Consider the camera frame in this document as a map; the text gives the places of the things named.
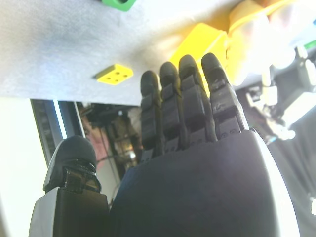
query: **yellow block with holes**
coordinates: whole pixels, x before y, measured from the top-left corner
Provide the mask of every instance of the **yellow block with holes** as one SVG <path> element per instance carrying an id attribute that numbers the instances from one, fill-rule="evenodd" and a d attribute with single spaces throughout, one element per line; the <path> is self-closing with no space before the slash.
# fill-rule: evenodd
<path id="1" fill-rule="evenodd" d="M 227 43 L 228 39 L 225 31 L 217 30 L 204 23 L 199 23 L 180 44 L 177 51 L 170 58 L 170 62 L 178 68 L 180 59 L 184 55 L 191 55 L 197 62 L 204 88 L 208 93 L 208 86 L 201 65 L 202 57 L 211 52 L 218 58 L 222 66 L 225 67 Z"/>
<path id="2" fill-rule="evenodd" d="M 131 78 L 134 75 L 133 70 L 120 64 L 114 64 L 96 75 L 97 81 L 117 85 L 122 81 Z"/>

